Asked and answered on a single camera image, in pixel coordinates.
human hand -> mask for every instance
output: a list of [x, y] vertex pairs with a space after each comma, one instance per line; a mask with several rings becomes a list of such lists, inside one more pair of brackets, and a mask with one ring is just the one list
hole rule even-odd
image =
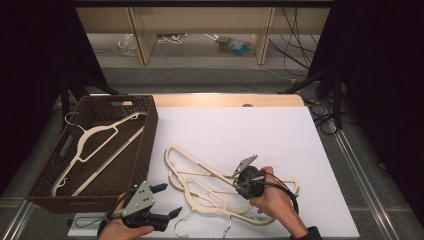
[[[116, 209], [122, 209], [123, 205], [124, 201], [122, 201]], [[108, 224], [106, 224], [105, 228], [99, 236], [99, 240], [132, 240], [149, 234], [153, 231], [153, 226], [129, 228], [125, 226], [120, 218], [118, 218], [113, 219]]]
[[[272, 177], [272, 175], [274, 175], [272, 167], [264, 167], [261, 170], [268, 173], [265, 175], [266, 182], [282, 186], [279, 181]], [[262, 196], [250, 198], [249, 202], [252, 206], [256, 206], [258, 208], [259, 214], [265, 213], [266, 215], [280, 221], [280, 223], [290, 232], [292, 237], [299, 238], [308, 233], [302, 219], [300, 219], [299, 215], [294, 210], [289, 196], [281, 189], [272, 186], [265, 186]]]

brown wicker basket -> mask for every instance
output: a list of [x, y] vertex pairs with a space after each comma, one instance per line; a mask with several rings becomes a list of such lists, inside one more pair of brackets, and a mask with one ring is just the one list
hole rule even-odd
[[[77, 162], [67, 175], [66, 184], [55, 197], [51, 190], [77, 152], [79, 138], [95, 126], [108, 126], [126, 116], [145, 111], [134, 120], [118, 125], [118, 133], [87, 162]], [[152, 96], [89, 96], [83, 97], [67, 125], [50, 158], [34, 184], [27, 199], [53, 213], [108, 211], [118, 196], [135, 184], [146, 180], [155, 140], [158, 114]], [[78, 196], [72, 193], [112, 156], [141, 127], [144, 130], [129, 144]], [[86, 158], [104, 143], [115, 131], [105, 130], [93, 134], [84, 144], [80, 156]]]

sleeve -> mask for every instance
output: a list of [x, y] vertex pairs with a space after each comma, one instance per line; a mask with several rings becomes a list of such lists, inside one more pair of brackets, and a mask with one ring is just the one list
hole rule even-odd
[[290, 237], [291, 240], [322, 240], [317, 227], [308, 228], [309, 233], [301, 238]]

white paper surface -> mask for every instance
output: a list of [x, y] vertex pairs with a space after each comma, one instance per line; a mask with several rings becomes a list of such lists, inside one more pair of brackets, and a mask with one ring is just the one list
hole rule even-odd
[[[169, 183], [164, 152], [173, 144], [228, 174], [241, 160], [257, 154], [253, 166], [273, 166], [276, 176], [299, 180], [297, 201], [307, 226], [317, 226], [323, 237], [359, 237], [306, 107], [159, 107], [158, 113], [149, 184]], [[153, 213], [168, 214], [180, 206], [183, 210], [165, 232], [153, 232], [146, 237], [176, 238], [174, 225], [190, 212], [190, 206], [183, 193], [171, 185], [155, 194], [155, 199]], [[176, 231], [190, 238], [222, 238], [228, 225], [226, 215], [194, 212], [188, 221], [178, 224]], [[97, 226], [93, 224], [91, 231], [72, 226], [69, 236], [95, 236]], [[232, 220], [226, 234], [226, 238], [284, 236], [289, 233], [279, 222], [254, 226], [237, 219]]]

box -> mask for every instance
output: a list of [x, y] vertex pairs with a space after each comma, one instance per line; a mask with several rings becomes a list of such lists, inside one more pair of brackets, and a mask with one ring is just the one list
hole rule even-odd
[[[145, 111], [147, 115], [124, 121], [116, 129], [98, 131], [86, 139], [79, 156], [82, 159], [92, 156], [84, 163], [75, 163], [67, 174], [66, 184], [58, 188], [53, 197], [53, 185], [76, 156], [78, 142], [84, 134], [83, 129], [87, 131], [96, 126], [110, 126], [138, 111]], [[88, 96], [81, 98], [75, 112], [76, 114], [68, 116], [72, 125], [65, 126], [27, 199], [53, 213], [110, 211], [120, 194], [147, 178], [158, 123], [154, 99], [144, 95]], [[143, 126], [143, 132], [78, 196], [71, 196]]]

